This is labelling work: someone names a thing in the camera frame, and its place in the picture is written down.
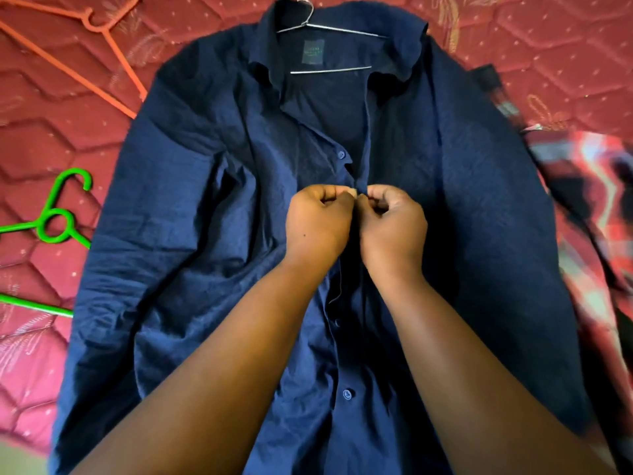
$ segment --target hexagonal quilted pattern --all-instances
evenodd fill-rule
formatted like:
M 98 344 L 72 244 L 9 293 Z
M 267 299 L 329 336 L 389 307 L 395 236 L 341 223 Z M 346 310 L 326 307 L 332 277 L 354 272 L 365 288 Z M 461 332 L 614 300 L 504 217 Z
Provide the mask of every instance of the hexagonal quilted pattern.
M 92 7 L 102 23 L 126 0 L 37 0 Z M 186 42 L 253 23 L 273 0 L 141 0 L 113 37 L 141 80 Z M 344 0 L 312 0 L 331 6 Z M 494 63 L 527 122 L 579 126 L 633 141 L 633 0 L 380 0 L 429 22 L 467 68 Z M 80 23 L 0 4 L 4 21 L 137 110 L 138 91 L 99 35 Z M 89 170 L 91 193 L 69 180 L 58 206 L 90 237 L 129 119 L 0 31 L 0 223 L 33 220 L 56 174 Z M 54 219 L 48 231 L 63 230 Z M 0 236 L 0 291 L 71 308 L 85 249 L 74 240 Z M 0 306 L 0 436 L 48 449 L 70 320 Z

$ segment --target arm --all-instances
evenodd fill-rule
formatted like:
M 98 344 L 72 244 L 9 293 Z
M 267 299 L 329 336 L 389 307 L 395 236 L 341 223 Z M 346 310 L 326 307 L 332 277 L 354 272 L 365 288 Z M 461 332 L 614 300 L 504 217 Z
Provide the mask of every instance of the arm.
M 314 185 L 293 197 L 284 260 L 72 475 L 242 472 L 308 303 L 347 243 L 352 192 Z
M 612 475 L 426 283 L 422 207 L 394 187 L 368 193 L 358 200 L 361 255 L 456 475 Z

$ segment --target person's left arm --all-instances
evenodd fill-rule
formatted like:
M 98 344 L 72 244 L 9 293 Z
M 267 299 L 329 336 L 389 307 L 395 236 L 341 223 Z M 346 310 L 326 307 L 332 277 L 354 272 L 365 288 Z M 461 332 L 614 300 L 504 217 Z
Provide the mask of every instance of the person's left arm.
M 240 474 L 308 303 L 347 244 L 355 196 L 334 185 L 297 193 L 283 261 L 72 475 Z

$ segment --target pink quilted fabric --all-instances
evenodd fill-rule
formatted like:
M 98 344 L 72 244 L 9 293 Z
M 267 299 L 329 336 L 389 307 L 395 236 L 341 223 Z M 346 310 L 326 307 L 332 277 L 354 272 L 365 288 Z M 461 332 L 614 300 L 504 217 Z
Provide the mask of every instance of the pink quilted fabric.
M 104 21 L 126 0 L 36 0 L 95 9 Z M 343 0 L 312 0 L 315 6 Z M 494 63 L 529 124 L 580 127 L 633 141 L 633 0 L 380 0 L 431 24 L 467 68 Z M 272 0 L 141 0 L 113 35 L 149 86 L 182 44 L 255 22 Z M 99 35 L 80 23 L 4 6 L 0 21 L 138 109 L 140 100 Z M 0 31 L 0 224 L 33 220 L 56 174 L 94 177 L 90 193 L 69 180 L 58 206 L 90 238 L 130 120 Z M 54 220 L 50 231 L 60 231 Z M 41 243 L 27 232 L 0 236 L 0 291 L 71 308 L 85 249 Z M 70 321 L 0 306 L 0 435 L 49 449 Z

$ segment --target hand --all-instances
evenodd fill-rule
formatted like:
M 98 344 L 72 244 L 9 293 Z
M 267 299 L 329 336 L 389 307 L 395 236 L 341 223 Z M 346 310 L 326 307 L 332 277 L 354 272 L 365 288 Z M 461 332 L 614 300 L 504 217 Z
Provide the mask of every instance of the hand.
M 422 207 L 406 192 L 389 185 L 370 185 L 357 202 L 360 253 L 374 284 L 422 276 L 427 221 Z
M 349 238 L 356 190 L 338 185 L 311 185 L 298 192 L 286 218 L 286 258 L 328 271 Z

